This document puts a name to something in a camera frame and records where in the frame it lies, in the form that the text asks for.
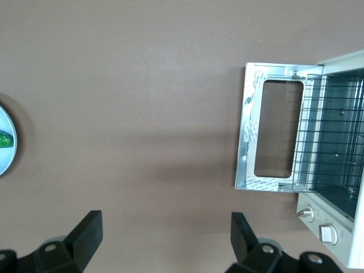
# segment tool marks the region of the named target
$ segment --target green vegetable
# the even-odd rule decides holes
[[[0,130],[0,148],[8,148],[14,145],[14,140],[7,132]]]

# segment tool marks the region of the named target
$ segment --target screw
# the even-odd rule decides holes
[[[316,254],[308,254],[308,259],[313,263],[322,263],[322,259],[320,256],[317,256]]]
[[[300,76],[298,75],[298,71],[294,71],[292,73],[292,78],[299,78]]]
[[[262,246],[262,249],[265,253],[267,254],[272,254],[274,252],[273,247],[269,246],[269,245],[264,245]]]
[[[54,249],[56,249],[56,245],[49,245],[49,246],[45,247],[44,251],[50,252],[50,251],[53,251]]]

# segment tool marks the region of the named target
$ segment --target white plate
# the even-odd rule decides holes
[[[7,132],[13,137],[14,145],[9,148],[0,148],[0,175],[2,175],[10,166],[15,157],[16,147],[18,145],[18,138],[13,122],[9,115],[5,112],[3,107],[0,106],[0,130]]]

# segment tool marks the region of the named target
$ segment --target oven rack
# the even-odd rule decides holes
[[[297,129],[292,188],[355,198],[364,167],[364,78],[306,80]]]

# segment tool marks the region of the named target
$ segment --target control knob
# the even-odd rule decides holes
[[[313,209],[311,206],[306,206],[303,210],[297,212],[297,215],[300,218],[307,218],[307,221],[310,223],[313,221]]]
[[[333,225],[325,224],[318,226],[320,229],[320,241],[335,245],[337,243],[337,232]]]

